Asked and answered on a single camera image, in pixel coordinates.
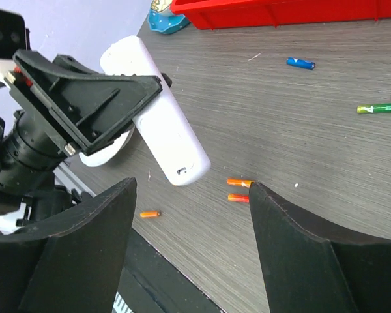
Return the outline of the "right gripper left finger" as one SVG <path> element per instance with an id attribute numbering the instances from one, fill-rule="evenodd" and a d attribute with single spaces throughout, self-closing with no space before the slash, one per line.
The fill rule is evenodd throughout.
<path id="1" fill-rule="evenodd" d="M 126 178 L 73 208 L 0 235 L 0 312 L 111 312 L 136 207 Z"/>

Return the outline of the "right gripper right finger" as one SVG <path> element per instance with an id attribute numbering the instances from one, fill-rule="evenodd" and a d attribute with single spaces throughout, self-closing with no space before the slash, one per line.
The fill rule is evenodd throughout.
<path id="1" fill-rule="evenodd" d="M 391 312 L 391 239 L 335 224 L 261 183 L 249 199 L 271 312 Z"/>

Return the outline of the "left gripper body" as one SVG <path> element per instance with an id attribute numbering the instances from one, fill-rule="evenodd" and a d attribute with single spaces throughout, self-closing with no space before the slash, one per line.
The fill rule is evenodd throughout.
<path id="1" fill-rule="evenodd" d="M 69 55 L 57 55 L 53 61 L 39 52 L 18 50 L 13 70 L 18 88 L 27 99 L 29 110 L 39 117 L 42 129 L 67 155 L 85 150 L 85 136 L 77 122 L 85 115 L 85 66 Z"/>

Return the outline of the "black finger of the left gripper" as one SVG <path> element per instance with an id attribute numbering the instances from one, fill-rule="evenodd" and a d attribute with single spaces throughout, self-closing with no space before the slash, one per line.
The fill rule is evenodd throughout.
<path id="1" fill-rule="evenodd" d="M 111 144 L 162 91 L 161 79 L 157 76 L 106 75 L 85 67 L 84 80 L 80 86 L 85 88 L 85 115 L 77 124 L 85 136 L 82 153 L 86 155 Z M 12 97 L 21 107 L 29 104 L 13 84 Z M 24 110 L 34 128 L 45 133 L 39 117 Z"/>

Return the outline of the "white remote control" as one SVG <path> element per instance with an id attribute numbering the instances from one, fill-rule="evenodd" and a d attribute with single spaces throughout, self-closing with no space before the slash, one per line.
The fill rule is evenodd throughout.
<path id="1" fill-rule="evenodd" d="M 172 185 L 189 185 L 210 168 L 210 159 L 143 41 L 131 35 L 112 44 L 101 56 L 106 74 L 157 76 L 162 91 L 133 122 Z"/>

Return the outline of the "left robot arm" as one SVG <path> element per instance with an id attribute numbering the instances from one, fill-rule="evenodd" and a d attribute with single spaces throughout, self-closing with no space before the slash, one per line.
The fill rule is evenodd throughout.
<path id="1" fill-rule="evenodd" d="M 158 76 L 101 74 L 68 55 L 18 50 L 13 60 L 5 81 L 21 111 L 0 137 L 0 192 L 21 198 L 51 190 L 67 158 L 111 145 L 162 91 Z"/>

